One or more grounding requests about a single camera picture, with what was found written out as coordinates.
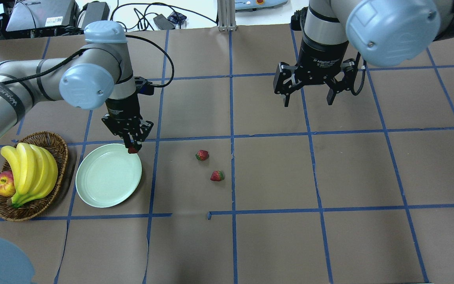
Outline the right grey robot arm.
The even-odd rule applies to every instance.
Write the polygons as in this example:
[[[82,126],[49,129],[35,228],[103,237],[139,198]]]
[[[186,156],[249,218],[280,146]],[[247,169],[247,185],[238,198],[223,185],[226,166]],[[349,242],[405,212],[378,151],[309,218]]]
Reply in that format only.
[[[454,38],[454,0],[310,0],[290,26],[302,32],[300,50],[294,65],[277,65],[274,93],[287,107],[293,92],[326,85],[331,105],[362,91],[367,64],[398,66]]]

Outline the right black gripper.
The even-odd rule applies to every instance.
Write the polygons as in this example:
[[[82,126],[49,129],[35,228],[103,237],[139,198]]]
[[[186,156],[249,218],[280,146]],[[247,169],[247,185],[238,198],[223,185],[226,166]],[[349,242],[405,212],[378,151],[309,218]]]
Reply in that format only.
[[[355,59],[346,60],[348,40],[327,45],[313,40],[305,32],[302,34],[296,64],[279,62],[273,80],[274,93],[283,96],[284,107],[289,107],[290,94],[304,86],[328,86],[326,101],[329,106],[342,91],[357,96],[363,90],[363,79],[355,89],[360,53]]]

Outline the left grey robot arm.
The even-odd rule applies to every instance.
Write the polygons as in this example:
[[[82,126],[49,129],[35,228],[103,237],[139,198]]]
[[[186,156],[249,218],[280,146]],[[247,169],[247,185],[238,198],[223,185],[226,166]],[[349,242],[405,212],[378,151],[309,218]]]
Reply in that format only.
[[[128,153],[137,153],[153,129],[143,119],[138,95],[154,85],[133,73],[124,29],[97,21],[84,31],[86,45],[63,59],[0,62],[0,138],[39,102],[65,101],[83,110],[106,105],[102,118]]]

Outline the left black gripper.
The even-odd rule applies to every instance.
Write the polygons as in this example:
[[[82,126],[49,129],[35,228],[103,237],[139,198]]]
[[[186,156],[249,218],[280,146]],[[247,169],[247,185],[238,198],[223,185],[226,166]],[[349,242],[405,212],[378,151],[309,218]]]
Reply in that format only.
[[[125,148],[132,147],[140,151],[141,142],[144,142],[153,129],[153,122],[144,120],[140,114],[138,93],[124,99],[110,99],[105,102],[108,113],[102,121],[108,130],[115,136],[123,139]]]

